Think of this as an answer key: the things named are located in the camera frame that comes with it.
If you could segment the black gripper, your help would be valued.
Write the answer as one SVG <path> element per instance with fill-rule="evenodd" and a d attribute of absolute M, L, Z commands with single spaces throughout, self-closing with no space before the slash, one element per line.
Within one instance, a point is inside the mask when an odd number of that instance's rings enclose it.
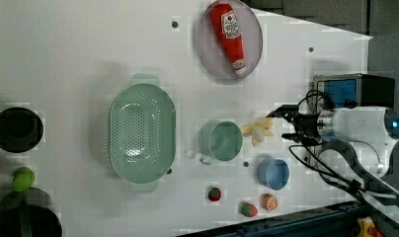
<path fill-rule="evenodd" d="M 302 145 L 316 145 L 320 140 L 317 121 L 318 114 L 301 114 L 298 105 L 282 105 L 267 114 L 267 118 L 288 118 L 294 127 L 294 133 L 283 133 L 283 139 L 291 140 Z"/>

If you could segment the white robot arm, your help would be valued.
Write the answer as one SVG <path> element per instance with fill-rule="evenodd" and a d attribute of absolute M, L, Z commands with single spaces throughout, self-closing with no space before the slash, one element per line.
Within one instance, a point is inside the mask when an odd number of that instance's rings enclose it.
<path fill-rule="evenodd" d="M 399 141 L 399 117 L 384 107 L 356 107 L 302 114 L 298 105 L 269 113 L 294 127 L 292 140 L 316 161 L 311 169 L 330 186 L 368 206 L 378 218 L 399 228 L 399 191 L 382 180 Z"/>

